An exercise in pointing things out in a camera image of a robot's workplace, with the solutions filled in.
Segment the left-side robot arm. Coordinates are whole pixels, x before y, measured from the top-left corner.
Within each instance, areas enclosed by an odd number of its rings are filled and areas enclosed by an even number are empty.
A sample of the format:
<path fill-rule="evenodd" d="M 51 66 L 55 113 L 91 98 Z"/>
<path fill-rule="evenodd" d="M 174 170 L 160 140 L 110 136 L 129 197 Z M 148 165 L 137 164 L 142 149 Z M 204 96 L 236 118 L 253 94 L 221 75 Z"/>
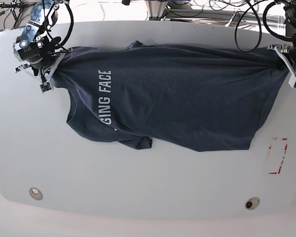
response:
<path fill-rule="evenodd" d="M 284 42 L 282 45 L 269 45 L 267 49 L 275 51 L 276 54 L 284 61 L 291 73 L 288 84 L 290 87 L 296 88 L 296 33 L 291 37 L 284 37 L 273 32 L 266 21 L 267 12 L 273 6 L 280 3 L 284 4 L 283 9 L 285 11 L 286 20 L 294 29 L 296 29 L 296 0 L 275 0 L 267 5 L 262 15 L 263 24 L 272 36 Z"/>

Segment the right-side robot arm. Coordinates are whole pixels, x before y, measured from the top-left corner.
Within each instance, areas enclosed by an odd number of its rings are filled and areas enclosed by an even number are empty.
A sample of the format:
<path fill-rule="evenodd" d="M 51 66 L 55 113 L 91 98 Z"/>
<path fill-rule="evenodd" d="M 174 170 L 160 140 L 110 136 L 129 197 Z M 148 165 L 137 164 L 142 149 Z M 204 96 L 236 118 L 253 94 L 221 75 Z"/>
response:
<path fill-rule="evenodd" d="M 58 9 L 61 4 L 66 6 L 70 15 L 70 26 L 64 39 L 52 37 L 51 28 L 58 19 Z M 24 64 L 14 71 L 25 72 L 33 77 L 40 77 L 42 92 L 53 89 L 51 77 L 59 63 L 68 52 L 64 45 L 71 36 L 74 27 L 74 16 L 68 0 L 42 0 L 35 4 L 31 18 L 23 32 L 13 43 L 14 56 Z"/>

